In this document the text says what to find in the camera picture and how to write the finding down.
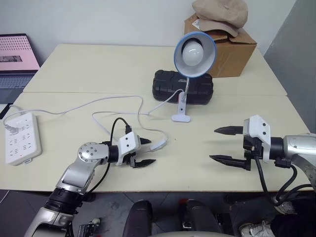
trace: laptop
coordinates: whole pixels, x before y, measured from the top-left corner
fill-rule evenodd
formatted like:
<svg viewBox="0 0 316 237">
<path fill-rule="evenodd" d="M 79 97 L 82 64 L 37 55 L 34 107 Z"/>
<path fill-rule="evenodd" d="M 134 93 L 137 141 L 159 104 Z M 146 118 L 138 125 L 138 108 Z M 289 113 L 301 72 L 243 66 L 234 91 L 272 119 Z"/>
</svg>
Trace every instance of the laptop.
<svg viewBox="0 0 316 237">
<path fill-rule="evenodd" d="M 0 104 L 13 103 L 39 69 L 26 34 L 0 35 Z"/>
</svg>

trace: black plastic case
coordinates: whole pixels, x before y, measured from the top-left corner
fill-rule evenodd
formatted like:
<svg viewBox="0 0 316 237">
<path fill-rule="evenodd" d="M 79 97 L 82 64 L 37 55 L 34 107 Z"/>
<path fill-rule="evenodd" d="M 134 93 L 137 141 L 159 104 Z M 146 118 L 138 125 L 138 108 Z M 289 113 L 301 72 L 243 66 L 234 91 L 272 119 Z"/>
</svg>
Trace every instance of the black plastic case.
<svg viewBox="0 0 316 237">
<path fill-rule="evenodd" d="M 186 88 L 187 78 L 178 72 L 158 70 L 153 82 L 153 95 L 156 100 L 165 101 L 177 89 Z M 177 103 L 178 94 L 174 95 L 169 102 Z M 210 74 L 204 74 L 198 78 L 190 79 L 187 104 L 206 105 L 213 95 L 213 81 Z"/>
</svg>

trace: black cable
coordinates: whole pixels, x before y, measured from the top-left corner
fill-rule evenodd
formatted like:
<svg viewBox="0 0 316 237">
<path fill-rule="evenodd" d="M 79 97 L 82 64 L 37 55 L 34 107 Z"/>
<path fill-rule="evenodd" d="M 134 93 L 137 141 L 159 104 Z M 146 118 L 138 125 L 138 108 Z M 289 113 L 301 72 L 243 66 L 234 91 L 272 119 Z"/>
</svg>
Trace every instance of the black cable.
<svg viewBox="0 0 316 237">
<path fill-rule="evenodd" d="M 123 118 L 121 118 L 121 117 L 116 118 L 116 119 L 114 120 L 114 122 L 113 122 L 113 125 L 112 125 L 111 136 L 110 136 L 110 145 L 112 145 L 114 127 L 115 127 L 115 124 L 116 124 L 116 122 L 117 122 L 118 120 L 122 120 L 122 121 L 125 123 L 126 128 L 128 128 L 128 127 L 130 128 L 130 125 L 126 122 L 125 119 L 123 119 Z M 92 189 L 90 189 L 90 191 L 87 192 L 85 195 L 88 195 L 88 194 L 92 193 L 92 192 L 102 183 L 102 181 L 104 180 L 105 176 L 106 176 L 107 173 L 109 172 L 109 169 L 110 169 L 110 163 L 108 163 L 108 167 L 107 167 L 107 169 L 105 170 L 105 173 L 104 173 L 104 175 L 102 176 L 102 178 L 99 180 L 99 182 L 98 182 Z"/>
<path fill-rule="evenodd" d="M 261 164 L 260 164 L 260 161 L 259 161 L 259 157 L 255 156 L 255 161 L 256 161 L 256 165 L 258 167 L 258 172 L 259 172 L 259 177 L 260 177 L 260 182 L 261 182 L 261 186 L 262 186 L 262 189 L 263 189 L 263 192 L 266 196 L 266 198 L 268 199 L 268 201 L 273 205 L 273 206 L 280 206 L 283 202 L 285 201 L 288 201 L 290 200 L 288 197 L 295 193 L 296 191 L 298 191 L 299 189 L 302 189 L 302 188 L 307 188 L 307 187 L 311 187 L 311 184 L 303 184 L 303 185 L 299 185 L 295 188 L 293 188 L 292 190 L 290 190 L 287 194 L 284 195 L 284 197 L 282 197 L 280 199 L 280 201 L 277 201 L 277 202 L 274 202 L 268 192 L 268 188 L 267 188 L 267 185 L 266 185 L 266 182 L 265 182 L 265 178 L 264 178 L 264 175 L 263 175 L 263 171 L 262 171 L 262 167 L 261 167 Z M 295 200 L 295 199 L 310 199 L 311 197 L 307 196 L 307 197 L 293 197 L 291 198 L 291 200 Z"/>
<path fill-rule="evenodd" d="M 280 200 L 280 196 L 284 193 L 284 190 L 290 186 L 291 183 L 293 183 L 293 181 L 295 180 L 296 176 L 297 176 L 297 169 L 295 168 L 295 166 L 291 165 L 291 168 L 293 169 L 293 175 L 292 177 L 280 188 L 280 190 L 277 192 L 276 194 L 276 200 L 279 201 Z"/>
</svg>

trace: beige hat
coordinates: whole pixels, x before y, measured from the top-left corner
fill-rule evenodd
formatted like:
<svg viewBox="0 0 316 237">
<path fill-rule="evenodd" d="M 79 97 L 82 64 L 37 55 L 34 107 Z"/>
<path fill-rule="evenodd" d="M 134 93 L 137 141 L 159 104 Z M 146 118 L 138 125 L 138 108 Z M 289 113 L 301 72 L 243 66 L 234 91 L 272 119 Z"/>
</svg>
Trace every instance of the beige hat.
<svg viewBox="0 0 316 237">
<path fill-rule="evenodd" d="M 200 18 L 201 31 L 223 30 L 236 37 L 248 19 L 244 0 L 196 0 L 192 7 Z"/>
</svg>

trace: laptop keyboard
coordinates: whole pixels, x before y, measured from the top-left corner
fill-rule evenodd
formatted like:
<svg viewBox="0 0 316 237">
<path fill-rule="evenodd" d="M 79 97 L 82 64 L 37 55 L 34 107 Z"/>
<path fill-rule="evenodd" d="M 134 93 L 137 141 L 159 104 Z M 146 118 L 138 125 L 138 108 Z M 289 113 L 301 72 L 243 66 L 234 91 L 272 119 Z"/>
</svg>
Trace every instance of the laptop keyboard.
<svg viewBox="0 0 316 237">
<path fill-rule="evenodd" d="M 23 89 L 32 77 L 0 77 L 0 89 Z"/>
</svg>

